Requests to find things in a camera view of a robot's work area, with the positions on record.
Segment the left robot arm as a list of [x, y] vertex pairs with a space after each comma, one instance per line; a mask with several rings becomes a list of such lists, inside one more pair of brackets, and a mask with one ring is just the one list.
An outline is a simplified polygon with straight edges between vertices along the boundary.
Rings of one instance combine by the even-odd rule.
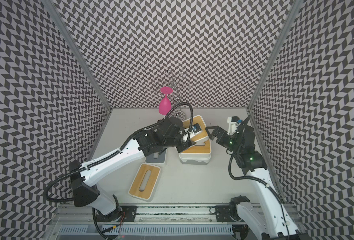
[[182, 121], [175, 117], [135, 131], [120, 148], [79, 166], [79, 173], [71, 181], [74, 206], [92, 207], [105, 216], [111, 214], [119, 208], [119, 203], [114, 195], [98, 188], [100, 180], [129, 163], [154, 153], [161, 154], [168, 148], [183, 152], [195, 145], [192, 139], [202, 131], [199, 124], [184, 128]]

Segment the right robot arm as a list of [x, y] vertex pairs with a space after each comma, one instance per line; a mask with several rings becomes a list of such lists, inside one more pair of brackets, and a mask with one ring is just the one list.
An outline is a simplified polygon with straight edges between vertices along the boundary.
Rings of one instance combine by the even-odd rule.
[[235, 181], [253, 185], [263, 214], [255, 212], [245, 196], [231, 199], [229, 208], [234, 220], [244, 221], [259, 240], [309, 240], [284, 207], [272, 183], [263, 156], [256, 151], [255, 131], [246, 122], [228, 133], [219, 126], [206, 127], [209, 138], [230, 151], [228, 173]]

